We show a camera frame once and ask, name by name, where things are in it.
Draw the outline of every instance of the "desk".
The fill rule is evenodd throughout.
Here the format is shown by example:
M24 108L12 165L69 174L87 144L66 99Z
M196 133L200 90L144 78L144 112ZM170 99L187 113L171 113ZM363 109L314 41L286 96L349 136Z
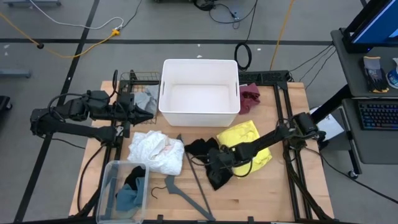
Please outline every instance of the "desk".
M345 110L344 117L347 118L346 125L349 129L348 138L352 140L349 156L353 164L353 171L356 174L361 174L359 160L366 164L398 164L396 159L396 150L392 149L396 145L393 131L364 131L358 125L358 117L355 113L354 101L347 100L342 104L344 99L350 98L398 98L398 89L389 88L387 93L371 93L369 92L366 80L364 78L362 68L359 66L359 61L364 56L380 56L381 67L387 73L393 68L396 68L395 62L392 58L398 56L398 48L394 47L375 47L366 54L349 54L343 44L343 34L340 30L333 30L331 32L333 44L336 47L338 57L340 59L341 67L347 80L341 90L325 102L316 112L312 114L314 122L318 123L328 114L333 112L337 107L343 105ZM383 155L378 152L375 155L375 148L383 146Z
M101 89L111 93L111 82L103 82ZM255 106L249 114L238 115L232 125L252 119L260 135L263 135L275 128L278 115L276 112L274 89L272 87L260 86L259 90L261 93L261 103ZM289 95L293 114L308 111L307 97L302 83L289 83ZM104 125L109 125L109 122L93 122L93 126ZM171 138L176 138L179 133L182 133L185 144L190 144L198 138L208 139L215 137L216 134L222 132L224 129L226 128L172 127L166 122L162 114L159 113L156 124L139 124L132 127L131 138L134 131L146 133L150 130L161 130ZM128 145L131 142L131 138L124 141L121 159L126 159L129 154ZM98 141L94 139L88 140L80 172L99 146ZM317 150L315 141L308 141L308 147ZM231 178L226 185L217 191L214 191L208 183L204 168L195 166L211 211L218 221L247 221L248 216L253 216L254 220L258 222L294 220L287 174L282 157L282 143L271 146L270 150L273 159L261 170L250 174L244 179ZM81 191L82 205L90 199L94 191L98 188L103 156L104 151L92 160L86 170ZM333 217L321 159L318 155L304 150L301 152L301 156L308 191L324 211ZM176 185L201 206L205 207L185 156L182 169L182 173L175 179ZM150 187L163 187L164 178L165 175L163 174L151 172ZM77 188L78 184L76 185L70 209L71 215L77 212ZM302 197L299 194L300 192L297 192L301 217L305 217ZM146 219L155 220L158 214L163 214L165 220L203 220L200 213L178 195L169 195L166 190L159 189L155 191L155 194L159 198L158 200L150 195L148 196Z

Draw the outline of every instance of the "gray carpet floor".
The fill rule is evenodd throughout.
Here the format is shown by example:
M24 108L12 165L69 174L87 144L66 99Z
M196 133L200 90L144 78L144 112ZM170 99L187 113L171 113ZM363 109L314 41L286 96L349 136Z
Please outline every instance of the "gray carpet floor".
M230 6L239 17L247 14L254 0L221 0ZM251 39L277 40L280 27L289 6L289 0L260 0L254 18ZM85 24L94 0L62 1L61 7L43 6L45 12L61 22ZM125 20L134 13L136 0L100 0L93 19L93 26L100 26L114 16ZM330 41L330 31L347 26L362 9L360 0L298 0L287 23L283 40ZM13 7L0 4L0 11L33 38L80 39L83 29L56 25L31 7ZM229 21L224 8L214 12L219 20ZM172 39L245 39L250 19L241 22L239 29L231 24L213 22L207 12L196 9L188 0L163 0L142 2L139 12L129 26L116 39L172 40ZM89 39L107 37L114 21L101 30L91 30ZM38 50L28 43L10 43L4 39L22 38L21 35L0 19L0 68L26 68L32 78L0 80L0 95L12 98L14 108L2 120L0 130L0 223L12 222L22 194L26 188L42 140L29 130L29 116L34 108L45 108L49 100L60 94L71 59L62 59ZM65 55L73 55L75 44L46 44ZM161 71L163 61L168 58L217 58L233 59L234 44L103 44L83 56L69 92L83 93L95 90L103 80L110 80L114 69L121 72ZM269 70L275 45L251 45L253 61L250 71ZM281 45L274 62L274 70L289 70L316 55L326 46ZM247 60L244 51L239 51L242 63ZM294 71L299 80L314 63ZM308 85L322 62L302 79ZM319 106L346 84L343 71L335 54L325 65L319 76L307 90L311 107ZM58 135L84 146L85 138ZM332 140L323 153L336 168L347 172L352 169L345 138ZM61 142L52 141L38 183L30 201L25 221L67 217L72 202L83 151ZM361 164L364 174L359 181L398 198L397 166L372 166ZM356 185L346 177L324 167L326 181L335 217L346 222L395 223L398 220L398 205Z

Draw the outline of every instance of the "black cloth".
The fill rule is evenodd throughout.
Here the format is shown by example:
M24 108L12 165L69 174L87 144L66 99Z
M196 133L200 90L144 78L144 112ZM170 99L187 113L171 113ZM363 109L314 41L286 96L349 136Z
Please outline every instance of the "black cloth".
M124 184L130 185L132 190L137 190L136 179L137 177L145 177L145 170L141 166L135 167L127 176Z
M211 148L216 148L219 149L217 140L214 138L211 138L207 141L203 139L197 139L193 143L185 146L185 151L193 156L200 156L197 157L202 163L207 164L207 156L209 150ZM209 173L211 172L211 167L209 165L205 166L206 168L206 175L209 177ZM232 174L230 173L229 170L227 169L221 169L220 170L220 181L219 182L214 182L211 179L209 179L209 182L211 186L213 187L214 190L220 189L224 184L226 184L229 179L232 177Z

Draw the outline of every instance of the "white cable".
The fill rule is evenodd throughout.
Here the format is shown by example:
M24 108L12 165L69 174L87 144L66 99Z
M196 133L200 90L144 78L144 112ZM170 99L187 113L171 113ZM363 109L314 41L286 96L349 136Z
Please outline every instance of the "white cable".
M123 27L123 24L124 24L124 20L123 20L122 18L120 18L120 17L114 17L114 18L108 20L107 22L105 22L105 23L104 23L102 26L100 26L100 27L87 27L87 26L84 26L84 25L67 24L67 23L64 23L64 22L58 22L58 21L56 21L55 19L51 18L49 15L47 15L41 8L39 8L39 7L35 4L35 2L33 2L33 0L29 0L29 1L30 1L30 3L32 3L32 5L33 5L34 7L36 7L36 9L38 9L43 15L45 15L45 16L46 16L47 18L49 18L51 21L53 21L53 22L56 23L56 24L63 25L63 26L83 27L83 28L87 28L87 29L98 30L98 29L101 29L102 27L106 26L106 25L107 25L108 23L110 23L111 21L113 21L113 20L115 20L115 19L120 19L120 20L122 21L122 23L121 23L119 26L115 27L115 29L119 30L119 29L121 29L121 28Z

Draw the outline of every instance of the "white box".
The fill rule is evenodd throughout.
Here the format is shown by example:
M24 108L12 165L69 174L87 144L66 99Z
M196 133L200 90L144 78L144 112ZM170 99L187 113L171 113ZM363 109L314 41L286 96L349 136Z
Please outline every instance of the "white box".
M159 111L171 126L228 127L240 109L234 60L164 62Z

